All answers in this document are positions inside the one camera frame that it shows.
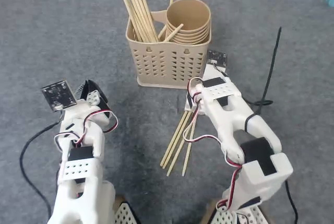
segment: utensil holder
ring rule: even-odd
[[[151,12],[153,20],[166,23],[166,10]],[[198,45],[174,42],[143,43],[137,36],[131,20],[126,28],[131,53],[137,70],[138,84],[144,87],[186,89],[188,81],[202,77],[211,42],[211,27],[207,40]]]

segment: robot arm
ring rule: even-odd
[[[254,115],[230,78],[213,65],[207,64],[204,79],[190,92],[200,113],[216,128],[225,157],[237,164],[231,187],[223,193],[225,209],[235,211],[268,200],[293,172],[279,138],[261,116]],[[238,144],[233,133],[241,129],[254,139]]]
[[[57,178],[57,196],[48,224],[115,223],[112,206],[114,186],[103,180],[104,133],[118,125],[99,87],[87,81],[69,107],[66,98],[72,96],[67,83],[61,81],[43,91],[51,108],[65,112],[55,143],[62,152]],[[103,131],[113,118],[115,124]]]

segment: beige plastic cup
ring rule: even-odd
[[[209,35],[209,31],[205,34],[203,34],[200,38],[196,38],[196,39],[193,39],[193,40],[182,40],[182,39],[179,39],[177,37],[173,37],[171,40],[173,42],[176,42],[176,43],[180,43],[180,44],[184,44],[184,43],[187,43],[187,44],[198,44],[198,42],[202,42],[204,39],[206,39]]]
[[[174,29],[170,28],[169,26],[167,26],[167,30],[170,33],[172,31],[174,31]],[[189,33],[189,34],[178,32],[177,35],[182,37],[182,38],[185,38],[185,39],[190,39],[190,38],[198,37],[198,36],[200,36],[201,34],[205,33],[208,30],[210,30],[210,27],[204,27],[201,31],[198,31],[198,32],[195,32],[195,33]]]
[[[192,42],[192,43],[186,43],[186,42],[177,42],[176,40],[174,41],[174,43],[177,43],[177,44],[181,44],[181,45],[198,45],[198,44],[202,44],[204,42],[207,42],[209,39],[209,36],[205,37],[204,39],[202,40],[198,40],[198,41],[195,41],[195,42]]]
[[[177,0],[167,9],[167,25],[172,30],[183,24],[179,33],[193,34],[210,25],[210,8],[200,0]]]
[[[207,35],[210,31],[210,27],[205,28],[202,32],[198,33],[195,36],[192,36],[192,34],[181,34],[181,33],[177,33],[174,38],[176,39],[180,39],[180,40],[192,40],[192,41],[197,41],[198,39],[202,38],[203,35]],[[172,30],[167,28],[167,35],[170,35],[172,33]]]

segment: bamboo chopstick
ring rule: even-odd
[[[146,1],[146,0],[142,0],[142,2],[143,2],[143,4],[144,4],[144,8],[145,8],[145,10],[146,10],[148,19],[149,19],[150,24],[151,24],[151,26],[152,26],[152,30],[153,30],[154,37],[155,37],[156,41],[158,42],[159,39],[158,39],[158,36],[157,36],[156,29],[154,28],[154,25],[153,25],[152,15],[151,15],[151,12],[150,12],[150,10],[149,10],[149,8],[148,8],[147,1]]]
[[[130,2],[129,2],[129,0],[123,0],[123,1],[124,1],[124,4],[125,4],[125,7],[127,9],[127,12],[129,13],[130,20],[131,20],[132,25],[133,25],[133,27],[135,29],[135,33],[137,35],[137,38],[138,38],[139,41],[143,41],[143,39],[142,39],[142,37],[141,37],[141,35],[139,33],[139,28],[137,26],[137,22],[135,21],[134,14],[133,14],[133,11],[131,9]]]
[[[190,133],[190,139],[194,138],[194,131],[195,131],[196,121],[197,121],[197,117],[194,119],[194,123],[192,125],[192,131]],[[186,158],[184,159],[184,163],[183,163],[182,176],[184,176],[186,174],[186,169],[187,169],[187,165],[188,165],[188,160],[189,160],[191,148],[192,148],[192,143],[188,143]]]
[[[191,136],[191,134],[194,133],[193,128],[194,128],[194,125],[192,125],[192,132],[190,133],[190,139],[193,138],[193,137]],[[185,136],[188,135],[189,130],[190,130],[190,128],[188,128],[188,130],[186,131]],[[180,143],[180,145],[178,146],[178,149],[177,149],[177,151],[176,151],[176,153],[175,153],[175,155],[174,155],[174,158],[173,158],[173,160],[172,160],[171,165],[169,166],[169,169],[168,169],[168,172],[167,172],[167,176],[169,176],[169,175],[171,174],[171,172],[172,172],[172,170],[173,170],[173,167],[174,167],[174,165],[175,165],[175,163],[176,163],[176,160],[177,160],[177,158],[178,158],[178,156],[179,156],[179,154],[180,154],[180,152],[181,152],[181,150],[182,150],[182,147],[183,147],[183,145],[184,145],[184,143],[185,143],[183,136],[181,136],[181,138],[182,138],[181,143]]]
[[[154,28],[153,21],[150,21],[151,13],[149,11],[147,13],[147,10],[145,8],[143,0],[138,0],[138,2],[139,2],[140,9],[141,9],[141,11],[142,11],[142,13],[144,15],[144,19],[146,21],[146,24],[148,26],[147,29],[148,29],[148,31],[150,33],[152,41],[153,42],[158,42],[158,36],[157,36],[156,30]]]
[[[131,0],[132,6],[134,9],[134,12],[136,14],[136,17],[138,18],[138,25],[141,28],[142,32],[141,34],[146,38],[147,42],[151,42],[150,35],[147,30],[147,25],[145,24],[144,16],[142,14],[142,11],[139,8],[139,4],[137,0]]]
[[[165,152],[165,154],[164,154],[164,156],[163,156],[163,158],[162,158],[162,160],[160,162],[160,166],[161,167],[165,163],[167,155],[169,154],[169,151],[171,150],[172,145],[174,144],[175,138],[176,138],[178,132],[180,131],[180,128],[181,128],[181,126],[182,126],[182,124],[184,122],[184,119],[187,117],[188,113],[189,113],[188,111],[184,111],[184,113],[183,113],[183,115],[181,117],[181,120],[180,120],[180,122],[179,122],[179,124],[178,124],[178,126],[177,126],[177,128],[176,128],[176,130],[174,132],[174,135],[173,135],[173,137],[172,137],[172,139],[171,139],[171,141],[170,141],[170,143],[169,143],[169,145],[167,147],[167,150],[166,150],[166,152]]]
[[[158,35],[158,39],[161,39],[162,35],[166,32],[167,25],[164,25],[164,27],[161,29]]]
[[[167,38],[163,42],[170,41],[178,33],[178,31],[181,30],[182,26],[183,26],[183,24],[181,24],[177,28],[175,28],[175,30],[172,31],[172,33],[170,35],[168,35]]]
[[[164,163],[163,166],[162,166],[163,169],[166,168],[166,166],[167,166],[169,160],[171,159],[171,156],[172,156],[172,154],[173,154],[173,152],[174,152],[174,149],[175,149],[175,147],[176,147],[176,145],[177,145],[177,142],[178,142],[178,140],[179,140],[181,134],[183,133],[183,129],[184,129],[184,127],[186,126],[186,124],[187,124],[187,122],[188,122],[189,117],[190,117],[191,114],[192,114],[192,112],[188,112],[188,114],[187,114],[187,116],[186,116],[186,118],[185,118],[185,120],[184,120],[184,122],[183,122],[183,124],[182,124],[182,126],[181,126],[181,128],[180,128],[180,130],[179,130],[179,132],[178,132],[178,134],[177,134],[177,137],[175,138],[174,144],[172,145],[172,148],[171,148],[171,150],[170,150],[170,152],[169,152],[169,154],[168,154],[168,156],[167,156],[167,158],[166,158],[166,160],[165,160],[165,163]]]

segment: red and white wire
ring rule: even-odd
[[[191,78],[191,79],[188,81],[187,90],[188,90],[188,93],[189,93],[189,95],[191,96],[192,99],[194,99],[194,96],[196,96],[197,94],[200,93],[200,92],[197,92],[197,93],[195,93],[193,96],[192,96],[192,94],[190,93],[190,87],[191,87],[192,81],[195,80],[195,79],[199,79],[201,82],[203,82],[203,79],[202,79],[201,77],[194,77],[194,78]]]
[[[110,133],[111,131],[113,131],[113,130],[115,130],[117,127],[118,127],[118,118],[117,118],[117,116],[113,113],[113,111],[111,111],[111,110],[108,110],[108,109],[103,109],[103,110],[99,110],[99,111],[95,111],[95,112],[92,112],[92,113],[90,113],[90,114],[88,114],[87,116],[86,116],[86,118],[83,120],[83,135],[80,137],[80,139],[76,142],[76,141],[74,141],[74,143],[76,144],[76,145],[79,145],[81,142],[82,142],[82,140],[83,140],[83,138],[85,137],[85,135],[86,135],[86,133],[87,133],[87,131],[86,131],[86,122],[88,121],[88,119],[90,118],[90,117],[92,117],[93,115],[97,115],[97,114],[100,114],[100,113],[110,113],[111,115],[113,115],[114,117],[115,117],[115,120],[116,120],[116,122],[115,122],[115,124],[112,126],[112,127],[110,127],[108,130],[105,130],[105,131],[103,131],[104,133]]]

